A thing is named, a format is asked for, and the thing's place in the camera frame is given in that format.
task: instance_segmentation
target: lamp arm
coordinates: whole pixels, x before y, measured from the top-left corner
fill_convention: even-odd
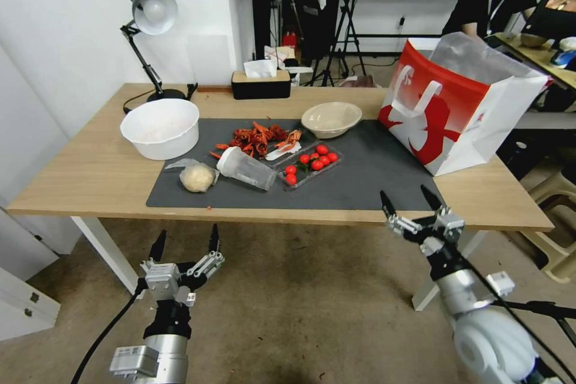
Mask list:
[[[140,53],[140,50],[138,49],[138,47],[134,43],[134,35],[140,33],[140,30],[138,30],[135,27],[132,27],[133,23],[134,23],[134,21],[130,21],[128,24],[120,27],[120,30],[122,31],[122,33],[124,34],[124,36],[128,40],[128,43],[130,43],[130,46],[134,50],[134,53],[138,57],[138,60],[140,60],[140,63],[142,63],[142,68],[144,69],[144,72],[146,72],[146,75],[148,75],[148,78],[150,79],[150,81],[152,81],[152,84],[154,84],[154,88],[156,89],[156,93],[158,95],[163,95],[164,91],[162,90],[162,79],[160,78],[160,76],[158,76],[158,74],[156,73],[154,68],[151,65],[149,65],[146,62],[146,60],[144,60],[144,57]]]

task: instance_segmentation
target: white table leg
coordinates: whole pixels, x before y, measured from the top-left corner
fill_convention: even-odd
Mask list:
[[[133,294],[136,291],[138,275],[98,218],[72,216],[72,220],[78,225],[78,228],[84,233],[88,241],[106,261],[128,291]]]
[[[468,258],[474,249],[478,247],[482,239],[486,236],[488,231],[464,231],[460,240],[458,241],[458,249],[460,253]],[[419,290],[412,296],[412,305],[414,310],[420,312],[432,301],[434,297],[440,292],[436,283],[428,280]]]

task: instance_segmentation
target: bag handle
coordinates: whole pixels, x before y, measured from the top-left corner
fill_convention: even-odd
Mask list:
[[[412,83],[412,75],[414,74],[414,68],[410,65],[406,65],[402,68],[400,73],[398,74],[398,79],[396,80],[396,84],[394,85],[394,91],[392,92],[392,108],[396,111],[400,112],[403,116],[408,118],[417,117],[422,115],[428,104],[432,100],[435,95],[439,95],[442,91],[442,84],[438,81],[430,81],[426,90],[422,94],[422,97],[416,103],[416,106],[413,109],[410,109],[402,104],[402,102],[398,99],[398,93],[400,92],[400,86],[404,81],[407,82],[408,85]]]

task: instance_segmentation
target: beige bowl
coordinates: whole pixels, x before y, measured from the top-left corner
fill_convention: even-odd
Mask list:
[[[302,115],[302,125],[317,138],[342,135],[362,119],[362,110],[346,102],[329,102],[313,106]]]
[[[528,48],[540,48],[542,45],[546,43],[548,39],[531,35],[528,33],[520,33],[520,43]]]

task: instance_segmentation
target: lamp base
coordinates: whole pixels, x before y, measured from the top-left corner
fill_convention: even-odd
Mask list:
[[[158,94],[158,92],[156,93],[152,93],[149,97],[148,97],[148,102],[152,102],[155,100],[160,100],[160,99],[186,99],[186,95],[184,93],[182,93],[180,90],[175,90],[175,89],[167,89],[164,90],[162,89],[163,94]]]

